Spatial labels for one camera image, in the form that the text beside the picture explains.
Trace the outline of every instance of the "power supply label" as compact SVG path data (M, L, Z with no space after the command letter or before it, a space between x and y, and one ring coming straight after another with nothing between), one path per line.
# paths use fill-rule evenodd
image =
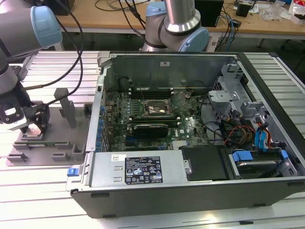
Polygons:
M160 157L126 157L125 183L127 185L163 183Z

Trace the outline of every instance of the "motherboard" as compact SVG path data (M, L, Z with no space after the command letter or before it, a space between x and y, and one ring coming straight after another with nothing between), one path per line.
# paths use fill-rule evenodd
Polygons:
M199 117L202 96L187 91L167 99L133 98L130 94L107 92L105 122L109 151L172 150L209 143Z

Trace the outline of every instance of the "screw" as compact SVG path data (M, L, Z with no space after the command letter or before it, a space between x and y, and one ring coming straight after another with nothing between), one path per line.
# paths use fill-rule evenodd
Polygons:
M189 167L186 167L186 168L185 168L185 172L186 172L186 174L188 174L188 175L192 174L192 170L191 170L191 168L189 168Z

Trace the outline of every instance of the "robotic arm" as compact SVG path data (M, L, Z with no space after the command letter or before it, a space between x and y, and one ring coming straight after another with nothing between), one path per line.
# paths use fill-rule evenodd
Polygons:
M145 52L201 52L209 32L201 27L194 0L164 0L148 5Z
M46 7L31 7L24 0L0 0L0 119L9 130L25 132L30 122L44 125L48 108L36 105L23 91L8 61L47 49L62 41L59 24Z

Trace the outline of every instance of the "barcode sticker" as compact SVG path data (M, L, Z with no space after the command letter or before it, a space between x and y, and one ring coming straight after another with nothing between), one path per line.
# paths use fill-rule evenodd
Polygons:
M126 154L112 154L111 161L125 161Z

